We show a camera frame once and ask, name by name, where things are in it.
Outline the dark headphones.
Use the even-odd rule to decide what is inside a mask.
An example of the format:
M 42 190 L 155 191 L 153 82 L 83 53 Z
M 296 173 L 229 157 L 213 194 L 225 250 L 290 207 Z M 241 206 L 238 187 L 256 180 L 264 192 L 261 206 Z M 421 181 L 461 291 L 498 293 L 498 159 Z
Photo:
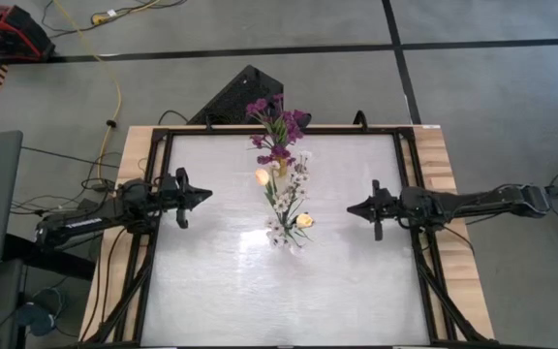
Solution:
M 66 305 L 64 294 L 56 287 L 46 287 L 33 294 L 15 314 L 21 327 L 35 336 L 44 336 L 56 329 L 56 321 Z

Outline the clear glass vase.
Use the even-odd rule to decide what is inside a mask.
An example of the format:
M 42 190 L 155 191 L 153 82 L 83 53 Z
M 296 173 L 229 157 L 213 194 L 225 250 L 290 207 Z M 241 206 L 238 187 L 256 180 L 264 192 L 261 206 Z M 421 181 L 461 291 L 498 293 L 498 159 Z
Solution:
M 302 245 L 298 243 L 296 236 L 292 238 L 285 234 L 285 225 L 277 218 L 266 220 L 266 237 L 269 245 L 275 249 L 289 250 L 292 254 L 297 254 L 300 252 Z

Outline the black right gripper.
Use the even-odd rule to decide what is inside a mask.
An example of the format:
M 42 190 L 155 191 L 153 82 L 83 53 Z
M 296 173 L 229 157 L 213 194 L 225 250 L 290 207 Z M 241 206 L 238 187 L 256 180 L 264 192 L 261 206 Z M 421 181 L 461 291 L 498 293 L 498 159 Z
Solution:
M 386 188 L 382 188 L 380 181 L 377 179 L 372 181 L 372 197 L 368 197 L 362 203 L 349 206 L 348 212 L 366 221 L 373 220 L 376 241 L 382 241 L 384 238 L 382 221 L 385 219 L 395 220 L 401 228 L 406 228 L 406 225 L 402 222 L 403 216 L 399 199 L 392 196 Z

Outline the black perforated box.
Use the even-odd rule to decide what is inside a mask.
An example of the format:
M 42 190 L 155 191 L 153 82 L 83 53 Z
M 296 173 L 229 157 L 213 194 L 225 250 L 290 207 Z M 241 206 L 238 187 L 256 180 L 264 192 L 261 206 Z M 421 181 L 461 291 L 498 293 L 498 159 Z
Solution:
M 247 124 L 246 107 L 259 99 L 271 101 L 284 85 L 252 65 L 247 65 L 188 122 L 188 125 Z

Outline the white artificial flower bunch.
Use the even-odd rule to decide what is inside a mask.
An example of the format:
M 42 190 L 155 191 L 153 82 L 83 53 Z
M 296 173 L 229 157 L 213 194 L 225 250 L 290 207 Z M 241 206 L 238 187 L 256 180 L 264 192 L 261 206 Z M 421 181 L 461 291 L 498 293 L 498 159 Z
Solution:
M 291 165 L 289 165 L 288 173 L 286 176 L 278 177 L 274 173 L 275 183 L 279 189 L 279 192 L 281 194 L 291 194 L 294 198 L 294 203 L 292 204 L 290 209 L 290 213 L 292 213 L 294 216 L 299 214 L 298 210 L 308 199 L 306 185 L 308 184 L 308 181 L 310 179 L 308 169 L 308 162 L 310 158 L 310 152 L 301 151 L 295 157 L 295 161 Z M 272 163 L 269 166 L 269 171 L 273 171 Z
M 270 245 L 277 248 L 301 248 L 299 240 L 306 238 L 306 235 L 297 227 L 296 217 L 290 213 L 295 202 L 293 196 L 267 191 L 265 197 L 272 208 L 272 213 L 264 222 Z

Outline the red and black crate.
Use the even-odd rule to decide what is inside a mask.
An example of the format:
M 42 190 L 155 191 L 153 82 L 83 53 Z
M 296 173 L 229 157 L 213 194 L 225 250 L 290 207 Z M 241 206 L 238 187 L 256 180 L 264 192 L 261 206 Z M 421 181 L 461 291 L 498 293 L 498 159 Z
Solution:
M 21 7 L 0 5 L 0 58 L 47 61 L 55 44 Z

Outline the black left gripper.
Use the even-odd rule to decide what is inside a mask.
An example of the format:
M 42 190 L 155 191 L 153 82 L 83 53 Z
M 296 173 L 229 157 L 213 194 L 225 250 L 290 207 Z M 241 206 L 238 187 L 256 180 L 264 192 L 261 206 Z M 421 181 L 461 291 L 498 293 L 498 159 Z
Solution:
M 162 202 L 162 210 L 176 210 L 176 223 L 179 228 L 187 229 L 189 224 L 186 218 L 187 199 L 186 186 L 188 185 L 188 174 L 184 168 L 178 168 L 175 175 L 165 174 L 160 178 L 158 193 Z M 203 203 L 213 192 L 208 189 L 201 189 L 194 186 L 188 187 L 188 192 L 195 195 L 189 201 L 189 209 Z

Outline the dark artificial tulip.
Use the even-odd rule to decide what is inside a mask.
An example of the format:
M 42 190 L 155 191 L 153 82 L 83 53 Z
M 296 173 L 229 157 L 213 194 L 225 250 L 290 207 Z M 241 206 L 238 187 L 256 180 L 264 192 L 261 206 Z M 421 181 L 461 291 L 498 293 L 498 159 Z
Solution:
M 302 139 L 304 130 L 310 123 L 312 115 L 310 113 L 294 110 L 287 120 L 288 126 L 288 139 L 290 143 L 295 143 L 297 140 Z

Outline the peach artificial tulip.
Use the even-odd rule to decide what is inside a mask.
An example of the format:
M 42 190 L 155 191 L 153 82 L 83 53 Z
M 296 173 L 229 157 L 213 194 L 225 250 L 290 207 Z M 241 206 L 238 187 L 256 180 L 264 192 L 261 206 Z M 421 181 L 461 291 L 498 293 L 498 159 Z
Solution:
M 288 210 L 288 197 L 281 194 L 275 183 L 274 172 L 265 169 L 257 169 L 255 171 L 256 181 L 265 190 L 264 195 L 270 204 L 273 215 L 269 219 L 267 226 L 274 234 L 282 234 L 285 232 L 285 214 Z
M 305 230 L 311 228 L 314 223 L 314 219 L 307 212 L 298 214 L 295 217 L 288 219 L 285 225 L 285 234 L 292 238 L 297 236 L 309 239 Z

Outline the purple artificial flower bunch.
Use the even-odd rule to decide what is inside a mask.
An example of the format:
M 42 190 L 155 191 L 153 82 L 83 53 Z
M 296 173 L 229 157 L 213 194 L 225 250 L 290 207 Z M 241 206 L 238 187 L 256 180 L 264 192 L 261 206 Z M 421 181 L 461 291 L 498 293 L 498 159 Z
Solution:
M 266 165 L 271 162 L 279 163 L 283 160 L 288 165 L 291 165 L 295 161 L 287 146 L 282 143 L 276 143 L 269 135 L 252 135 L 250 140 L 255 149 L 268 149 L 270 151 L 269 155 L 259 155 L 257 157 L 257 163 L 260 165 Z
M 285 144 L 288 148 L 300 139 L 295 143 L 289 142 L 287 120 L 294 110 L 285 110 L 283 104 L 282 94 L 274 95 L 270 102 L 258 99 L 246 107 L 246 115 L 264 127 L 265 133 L 260 135 L 269 135 L 276 143 Z

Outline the white glossy table sheet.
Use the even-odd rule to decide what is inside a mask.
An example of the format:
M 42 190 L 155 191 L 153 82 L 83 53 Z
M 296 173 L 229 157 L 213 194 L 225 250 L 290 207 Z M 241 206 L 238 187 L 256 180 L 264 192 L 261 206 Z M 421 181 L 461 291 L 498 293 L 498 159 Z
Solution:
M 299 253 L 266 237 L 271 207 L 245 136 L 177 136 L 172 169 L 213 192 L 180 229 L 164 214 L 141 342 L 145 346 L 424 344 L 428 334 L 408 231 L 350 214 L 377 179 L 401 189 L 389 135 L 308 135 L 315 223 Z

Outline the black floor beam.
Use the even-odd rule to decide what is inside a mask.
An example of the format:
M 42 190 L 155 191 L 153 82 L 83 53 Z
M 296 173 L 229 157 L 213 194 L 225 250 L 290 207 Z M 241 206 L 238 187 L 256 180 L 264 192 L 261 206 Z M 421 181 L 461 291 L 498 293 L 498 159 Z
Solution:
M 1 261 L 11 260 L 20 260 L 29 267 L 86 281 L 93 279 L 95 271 L 95 263 L 90 260 L 62 251 L 44 250 L 28 239 L 6 235 Z

